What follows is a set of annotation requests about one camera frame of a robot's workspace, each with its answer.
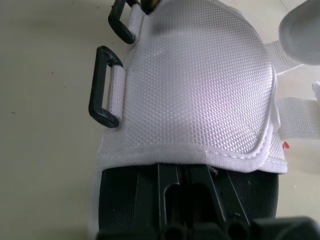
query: stitched seam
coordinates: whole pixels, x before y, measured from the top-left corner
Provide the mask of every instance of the stitched seam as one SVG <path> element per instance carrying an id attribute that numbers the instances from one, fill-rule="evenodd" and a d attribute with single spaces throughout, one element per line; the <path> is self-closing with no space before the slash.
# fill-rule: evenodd
<path id="1" fill-rule="evenodd" d="M 273 163 L 273 164 L 280 164 L 280 165 L 285 165 L 285 166 L 287 166 L 287 164 L 281 163 L 281 162 L 277 162 L 277 161 L 266 160 L 266 162 L 270 162 L 270 163 Z"/>

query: black plastic buckle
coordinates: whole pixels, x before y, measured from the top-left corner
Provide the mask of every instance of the black plastic buckle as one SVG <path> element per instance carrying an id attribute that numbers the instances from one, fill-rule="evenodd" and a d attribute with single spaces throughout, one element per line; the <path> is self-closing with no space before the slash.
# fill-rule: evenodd
<path id="1" fill-rule="evenodd" d="M 108 22 L 112 30 L 118 35 L 119 38 L 121 38 L 126 44 L 133 44 L 135 42 L 135 36 L 120 21 L 120 17 L 126 2 L 130 7 L 132 7 L 134 4 L 139 4 L 137 0 L 115 0 L 108 17 Z"/>
<path id="2" fill-rule="evenodd" d="M 114 65 L 123 67 L 122 62 L 113 51 L 106 46 L 100 46 L 96 50 L 89 114 L 94 120 L 107 128 L 116 128 L 119 126 L 118 119 L 112 113 L 102 108 L 107 65 L 110 68 Z"/>

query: black plastic part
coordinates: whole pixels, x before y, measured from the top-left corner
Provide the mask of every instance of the black plastic part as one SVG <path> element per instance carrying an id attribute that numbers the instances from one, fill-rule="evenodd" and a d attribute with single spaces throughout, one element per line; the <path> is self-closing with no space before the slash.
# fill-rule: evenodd
<path id="1" fill-rule="evenodd" d="M 129 5 L 133 5 L 134 0 L 128 1 Z M 126 0 L 115 0 L 111 12 L 108 17 L 108 22 L 115 34 L 118 35 L 126 44 L 133 44 L 135 36 L 130 30 L 120 21 L 121 14 L 126 5 Z"/>
<path id="2" fill-rule="evenodd" d="M 119 126 L 118 119 L 109 111 L 102 108 L 107 66 L 119 65 L 123 67 L 120 59 L 106 46 L 100 46 L 96 50 L 93 80 L 89 101 L 89 114 L 98 123 L 108 127 Z"/>
<path id="3" fill-rule="evenodd" d="M 319 226 L 309 218 L 248 219 L 233 172 L 216 170 L 154 164 L 103 171 L 97 240 L 320 240 Z M 268 173 L 243 174 L 263 181 Z"/>

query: white strap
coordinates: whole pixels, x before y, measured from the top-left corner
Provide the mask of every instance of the white strap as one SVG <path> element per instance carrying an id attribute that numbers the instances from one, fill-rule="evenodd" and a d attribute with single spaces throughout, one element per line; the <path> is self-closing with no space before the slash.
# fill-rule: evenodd
<path id="1" fill-rule="evenodd" d="M 320 106 L 315 100 L 295 97 L 278 101 L 281 120 L 280 138 L 320 139 Z"/>
<path id="2" fill-rule="evenodd" d="M 111 67 L 109 96 L 108 96 L 108 109 L 116 118 L 122 120 L 122 109 L 124 105 L 126 82 L 126 70 L 119 66 L 114 65 Z"/>
<path id="3" fill-rule="evenodd" d="M 315 82 L 312 84 L 312 90 L 314 92 L 314 95 L 318 101 L 318 103 L 320 103 L 320 82 Z"/>
<path id="4" fill-rule="evenodd" d="M 139 4 L 134 4 L 132 6 L 128 21 L 128 29 L 135 36 L 135 42 L 139 38 L 140 26 L 145 15 L 146 14 L 141 10 Z"/>
<path id="5" fill-rule="evenodd" d="M 271 58 L 272 66 L 277 75 L 281 75 L 291 69 L 302 66 L 302 64 L 293 61 L 286 55 L 279 40 L 266 43 L 264 46 Z"/>

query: white webbing strap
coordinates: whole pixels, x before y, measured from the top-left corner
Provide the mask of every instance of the white webbing strap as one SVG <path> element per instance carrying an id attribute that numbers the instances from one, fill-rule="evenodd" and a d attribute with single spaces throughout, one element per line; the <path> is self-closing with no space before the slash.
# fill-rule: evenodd
<path id="1" fill-rule="evenodd" d="M 279 40 L 264 44 L 277 75 L 281 75 L 291 69 L 302 66 L 302 64 L 289 58 L 282 49 Z"/>
<path id="2" fill-rule="evenodd" d="M 140 26 L 145 15 L 146 14 L 141 10 L 139 4 L 134 4 L 132 6 L 128 21 L 128 29 L 135 36 L 135 42 L 139 38 Z"/>
<path id="3" fill-rule="evenodd" d="M 126 70 L 119 65 L 112 66 L 107 105 L 109 112 L 116 116 L 119 121 L 122 120 L 125 83 Z"/>
<path id="4" fill-rule="evenodd" d="M 286 173 L 282 143 L 288 139 L 320 140 L 320 82 L 312 85 L 315 100 L 295 97 L 281 98 L 277 101 L 281 127 L 274 132 L 266 162 L 259 168 L 261 171 Z"/>
<path id="5" fill-rule="evenodd" d="M 315 100 L 295 97 L 281 98 L 278 101 L 281 120 L 280 138 L 319 139 L 320 140 L 320 105 Z"/>

